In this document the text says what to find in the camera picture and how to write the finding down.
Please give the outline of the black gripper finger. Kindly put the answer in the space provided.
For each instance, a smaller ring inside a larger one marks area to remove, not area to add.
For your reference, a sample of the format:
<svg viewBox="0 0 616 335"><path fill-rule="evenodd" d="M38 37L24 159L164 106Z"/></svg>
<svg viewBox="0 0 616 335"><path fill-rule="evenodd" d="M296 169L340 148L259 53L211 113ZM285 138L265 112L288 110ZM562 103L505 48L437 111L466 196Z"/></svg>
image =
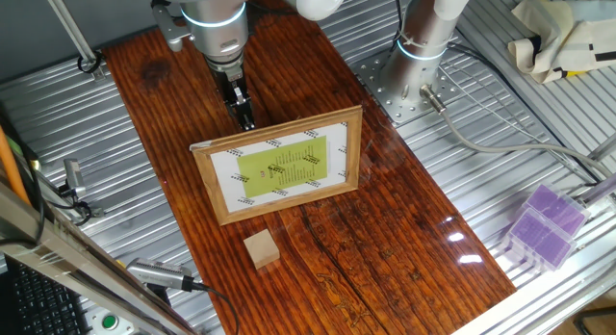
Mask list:
<svg viewBox="0 0 616 335"><path fill-rule="evenodd" d="M251 99L244 95L244 92L240 87L235 87L234 93L236 95L236 102L244 104L244 130L253 130L255 128L255 123L252 114Z"/></svg>
<svg viewBox="0 0 616 335"><path fill-rule="evenodd" d="M228 110L229 115L231 115L237 121L241 130L244 131L244 104L229 101L225 103L225 106Z"/></svg>

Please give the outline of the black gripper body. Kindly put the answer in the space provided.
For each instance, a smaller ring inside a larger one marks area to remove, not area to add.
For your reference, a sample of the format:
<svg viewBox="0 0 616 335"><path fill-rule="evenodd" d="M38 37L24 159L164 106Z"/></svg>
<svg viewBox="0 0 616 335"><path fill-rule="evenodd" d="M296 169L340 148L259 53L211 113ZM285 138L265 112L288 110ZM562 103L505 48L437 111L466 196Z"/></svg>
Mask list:
<svg viewBox="0 0 616 335"><path fill-rule="evenodd" d="M205 60L228 107L243 105L250 99L244 77L243 53L220 57L206 56Z"/></svg>

